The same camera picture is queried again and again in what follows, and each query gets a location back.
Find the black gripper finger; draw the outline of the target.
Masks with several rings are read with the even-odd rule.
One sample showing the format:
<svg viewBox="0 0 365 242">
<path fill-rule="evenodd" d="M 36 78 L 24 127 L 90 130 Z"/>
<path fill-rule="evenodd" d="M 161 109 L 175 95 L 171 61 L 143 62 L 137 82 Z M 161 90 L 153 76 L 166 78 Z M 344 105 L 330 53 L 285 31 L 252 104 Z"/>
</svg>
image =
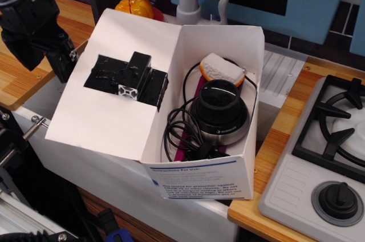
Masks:
<svg viewBox="0 0 365 242">
<path fill-rule="evenodd" d="M 1 38 L 9 51 L 20 61 L 20 63 L 32 71 L 44 58 L 41 50 L 32 47 L 28 41 L 18 39 L 8 31 L 1 32 Z"/>
<path fill-rule="evenodd" d="M 67 83 L 79 58 L 70 37 L 50 44 L 46 57 L 60 82 Z"/>
</svg>

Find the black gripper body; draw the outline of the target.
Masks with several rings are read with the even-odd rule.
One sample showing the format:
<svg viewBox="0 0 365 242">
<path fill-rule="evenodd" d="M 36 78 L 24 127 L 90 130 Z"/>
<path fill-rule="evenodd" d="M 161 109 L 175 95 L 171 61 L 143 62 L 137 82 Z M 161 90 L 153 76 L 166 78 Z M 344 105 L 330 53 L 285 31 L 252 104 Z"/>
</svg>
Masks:
<svg viewBox="0 0 365 242">
<path fill-rule="evenodd" d="M 69 51 L 55 0 L 1 0 L 1 38 L 10 51 Z"/>
</svg>

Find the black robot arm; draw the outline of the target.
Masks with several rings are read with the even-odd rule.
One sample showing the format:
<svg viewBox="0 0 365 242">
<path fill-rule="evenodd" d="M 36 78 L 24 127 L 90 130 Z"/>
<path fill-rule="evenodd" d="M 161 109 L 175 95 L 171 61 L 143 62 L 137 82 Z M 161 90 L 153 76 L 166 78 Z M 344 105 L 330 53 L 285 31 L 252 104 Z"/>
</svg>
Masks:
<svg viewBox="0 0 365 242">
<path fill-rule="evenodd" d="M 69 35 L 58 25 L 55 0 L 1 0 L 1 38 L 9 51 L 32 71 L 46 58 L 66 83 L 78 60 Z"/>
</svg>

